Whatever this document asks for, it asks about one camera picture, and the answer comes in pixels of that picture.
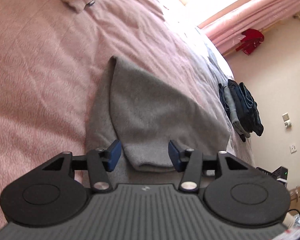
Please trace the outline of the grey t-shirt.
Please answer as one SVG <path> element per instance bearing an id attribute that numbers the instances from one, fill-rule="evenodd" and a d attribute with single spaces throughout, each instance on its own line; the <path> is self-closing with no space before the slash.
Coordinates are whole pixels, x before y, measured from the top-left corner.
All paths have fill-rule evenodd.
<path id="1" fill-rule="evenodd" d="M 230 133 L 222 115 L 213 116 L 193 99 L 121 57 L 111 57 L 90 112 L 87 150 L 122 143 L 110 179 L 117 183 L 176 183 L 181 175 L 168 143 L 215 155 Z"/>

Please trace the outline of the grey folded garment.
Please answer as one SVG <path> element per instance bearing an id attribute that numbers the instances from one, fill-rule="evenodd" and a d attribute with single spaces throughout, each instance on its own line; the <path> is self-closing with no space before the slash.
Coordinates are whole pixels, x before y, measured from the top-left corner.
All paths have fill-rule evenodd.
<path id="1" fill-rule="evenodd" d="M 232 98 L 230 89 L 228 86 L 224 87 L 224 96 L 225 96 L 225 101 L 229 107 L 229 113 L 230 113 L 230 121 L 232 123 L 232 126 L 234 128 L 234 130 L 238 133 L 240 139 L 243 142 L 246 142 L 246 138 L 247 136 L 249 136 L 248 132 L 246 132 L 243 128 L 243 126 L 241 125 L 238 115 L 237 115 L 237 111 L 236 111 L 236 106 L 235 106 L 235 102 Z"/>

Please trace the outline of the dark blue folded jeans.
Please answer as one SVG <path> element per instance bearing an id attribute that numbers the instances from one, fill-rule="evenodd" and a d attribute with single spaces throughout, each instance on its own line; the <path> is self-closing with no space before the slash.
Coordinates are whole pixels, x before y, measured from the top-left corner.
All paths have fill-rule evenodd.
<path id="1" fill-rule="evenodd" d="M 249 134 L 247 138 L 250 137 L 251 133 L 255 133 L 260 137 L 264 132 L 264 126 L 262 125 L 260 114 L 257 109 L 257 102 L 254 100 L 250 91 L 247 89 L 244 83 L 237 83 L 236 81 L 230 79 L 228 79 L 225 83 L 220 83 L 218 85 L 219 99 L 228 118 L 230 118 L 230 113 L 224 96 L 225 86 L 228 86 L 230 89 L 232 98 L 235 102 L 239 121 L 244 130 Z"/>

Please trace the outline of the black power adapter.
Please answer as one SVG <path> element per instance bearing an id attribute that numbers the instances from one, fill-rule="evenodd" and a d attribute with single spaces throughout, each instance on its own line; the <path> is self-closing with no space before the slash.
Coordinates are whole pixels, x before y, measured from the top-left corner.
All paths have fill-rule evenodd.
<path id="1" fill-rule="evenodd" d="M 272 178 L 274 178 L 275 180 L 277 180 L 278 182 L 280 182 L 284 187 L 287 187 L 287 177 L 288 177 L 288 169 L 280 166 L 279 168 L 277 168 L 275 171 L 273 172 L 269 172 L 265 169 L 262 169 L 260 167 L 257 167 L 256 169 L 260 170 L 261 172 L 271 176 Z"/>

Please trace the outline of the pink bed duvet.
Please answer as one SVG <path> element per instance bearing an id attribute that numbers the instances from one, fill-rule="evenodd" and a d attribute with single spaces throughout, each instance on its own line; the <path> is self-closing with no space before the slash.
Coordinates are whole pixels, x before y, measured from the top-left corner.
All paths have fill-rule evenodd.
<path id="1" fill-rule="evenodd" d="M 172 25 L 157 0 L 0 0 L 0 193 L 62 151 L 85 152 L 86 127 L 109 59 L 121 56 L 182 91 L 229 133 L 227 149 L 254 164 L 224 115 L 211 70 L 232 71 L 196 28 Z M 0 208 L 0 229 L 6 219 Z"/>

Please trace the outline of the red hanging garment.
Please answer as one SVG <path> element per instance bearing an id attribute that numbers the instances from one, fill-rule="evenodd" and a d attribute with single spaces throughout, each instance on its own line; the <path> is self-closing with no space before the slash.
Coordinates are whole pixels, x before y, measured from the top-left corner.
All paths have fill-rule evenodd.
<path id="1" fill-rule="evenodd" d="M 254 50 L 264 41 L 264 35 L 256 29 L 247 29 L 242 35 L 244 37 L 240 41 L 240 45 L 236 51 L 243 51 L 246 55 L 251 55 Z"/>

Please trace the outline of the right pink curtain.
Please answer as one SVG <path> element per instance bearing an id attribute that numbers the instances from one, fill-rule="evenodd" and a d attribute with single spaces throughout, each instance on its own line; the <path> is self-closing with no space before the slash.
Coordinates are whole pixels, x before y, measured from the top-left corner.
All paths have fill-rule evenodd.
<path id="1" fill-rule="evenodd" d="M 297 12 L 300 0 L 239 0 L 198 27 L 224 54 L 239 46 L 247 29 L 264 31 Z"/>

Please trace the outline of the white wall socket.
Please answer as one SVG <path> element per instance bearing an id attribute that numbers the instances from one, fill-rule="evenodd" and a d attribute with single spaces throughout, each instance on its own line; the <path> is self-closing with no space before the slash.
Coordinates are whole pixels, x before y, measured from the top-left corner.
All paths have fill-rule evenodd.
<path id="1" fill-rule="evenodd" d="M 297 151 L 296 144 L 291 144 L 289 149 L 291 154 L 295 153 Z"/>

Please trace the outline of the white wall switch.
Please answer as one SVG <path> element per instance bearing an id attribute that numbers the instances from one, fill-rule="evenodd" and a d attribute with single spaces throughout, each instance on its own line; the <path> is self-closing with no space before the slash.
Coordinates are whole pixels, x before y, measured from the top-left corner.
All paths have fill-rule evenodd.
<path id="1" fill-rule="evenodd" d="M 292 122 L 290 120 L 289 114 L 288 113 L 283 114 L 282 118 L 285 124 L 285 128 L 286 129 L 290 128 L 292 126 Z"/>

